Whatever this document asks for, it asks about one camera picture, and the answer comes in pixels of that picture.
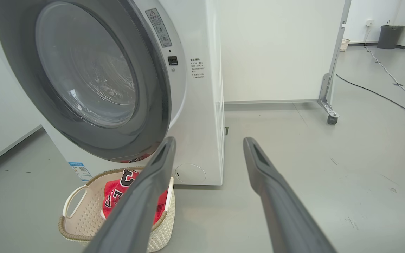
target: basket rim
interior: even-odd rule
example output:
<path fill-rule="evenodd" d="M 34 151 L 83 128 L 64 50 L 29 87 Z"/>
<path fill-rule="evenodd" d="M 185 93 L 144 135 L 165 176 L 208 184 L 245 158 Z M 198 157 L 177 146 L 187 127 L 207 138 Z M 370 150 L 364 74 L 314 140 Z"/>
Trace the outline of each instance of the basket rim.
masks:
<path fill-rule="evenodd" d="M 121 169 L 115 169 L 115 170 L 110 170 L 110 171 L 105 171 L 103 173 L 100 173 L 98 175 L 96 175 L 94 178 L 90 179 L 85 185 L 89 186 L 92 182 L 94 182 L 96 179 L 105 176 L 105 175 L 109 175 L 109 174 L 114 174 L 114 173 L 120 173 L 123 172 L 126 169 L 129 170 L 143 170 L 144 167 L 128 167 L 128 168 L 121 168 Z M 151 227 L 151 232 L 154 232 L 156 229 L 159 228 L 159 226 L 163 223 L 163 221 L 165 220 L 165 218 L 167 217 L 167 211 L 164 211 L 162 213 L 162 216 L 160 216 L 159 220 L 153 224 L 153 226 Z M 61 235 L 63 237 L 65 237 L 66 239 L 69 240 L 74 240 L 74 241 L 83 241 L 83 242 L 89 242 L 93 239 L 93 236 L 88 236 L 88 235 L 77 235 L 77 234 L 70 234 L 69 232 L 66 232 L 65 230 L 65 217 L 63 215 L 60 216 L 59 218 L 59 224 L 58 224 L 58 228 L 59 228 L 59 232 L 61 233 Z"/>

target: washing machine door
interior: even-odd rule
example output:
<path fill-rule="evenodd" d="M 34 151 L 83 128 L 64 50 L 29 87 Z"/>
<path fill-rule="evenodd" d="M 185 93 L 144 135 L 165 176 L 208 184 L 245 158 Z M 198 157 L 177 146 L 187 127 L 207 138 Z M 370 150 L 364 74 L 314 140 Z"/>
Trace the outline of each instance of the washing machine door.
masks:
<path fill-rule="evenodd" d="M 166 64 L 132 1 L 0 0 L 0 40 L 35 106 L 86 151 L 138 160 L 167 134 Z"/>

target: wall outlet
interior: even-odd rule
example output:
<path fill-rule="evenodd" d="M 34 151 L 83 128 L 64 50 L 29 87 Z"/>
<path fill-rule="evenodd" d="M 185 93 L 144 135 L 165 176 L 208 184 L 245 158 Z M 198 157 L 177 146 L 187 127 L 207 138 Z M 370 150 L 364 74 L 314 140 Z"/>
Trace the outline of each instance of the wall outlet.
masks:
<path fill-rule="evenodd" d="M 374 19 L 368 19 L 368 20 L 366 21 L 366 23 L 365 23 L 365 25 L 366 25 L 367 27 L 373 26 L 373 24 L 374 24 Z"/>

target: woven plastic basket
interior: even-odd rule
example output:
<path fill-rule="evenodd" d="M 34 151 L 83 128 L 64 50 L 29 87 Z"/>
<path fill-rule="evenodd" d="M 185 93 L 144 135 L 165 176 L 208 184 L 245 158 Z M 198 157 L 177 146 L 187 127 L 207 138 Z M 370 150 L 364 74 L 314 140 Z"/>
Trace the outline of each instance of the woven plastic basket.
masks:
<path fill-rule="evenodd" d="M 342 44 L 340 45 L 340 51 L 341 52 L 346 51 L 346 48 L 348 48 L 348 45 L 349 45 L 350 41 L 351 40 L 349 40 L 349 39 L 342 39 Z"/>
<path fill-rule="evenodd" d="M 143 167 L 129 168 L 141 171 Z M 98 229 L 104 223 L 100 212 L 104 201 L 104 186 L 107 182 L 120 179 L 124 169 L 106 171 L 95 176 L 87 184 L 74 190 L 65 202 L 62 216 L 59 218 L 59 231 L 63 237 L 70 241 L 87 245 L 93 239 Z M 160 219 L 151 228 L 147 252 L 158 251 L 170 241 L 174 217 L 175 196 L 173 190 L 173 177 L 170 179 L 165 210 Z M 67 215 L 71 200 L 81 190 L 84 196 L 79 201 L 71 215 Z"/>

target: caster wheel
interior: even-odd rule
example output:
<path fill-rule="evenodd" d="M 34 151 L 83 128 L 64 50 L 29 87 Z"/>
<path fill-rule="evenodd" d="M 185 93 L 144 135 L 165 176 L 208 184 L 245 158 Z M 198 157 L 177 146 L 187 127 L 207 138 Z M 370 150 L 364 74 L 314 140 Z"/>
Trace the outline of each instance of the caster wheel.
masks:
<path fill-rule="evenodd" d="M 328 116 L 328 124 L 329 125 L 335 125 L 337 123 L 338 119 L 339 118 L 337 118 L 337 117 L 332 117 L 331 115 L 329 115 Z"/>

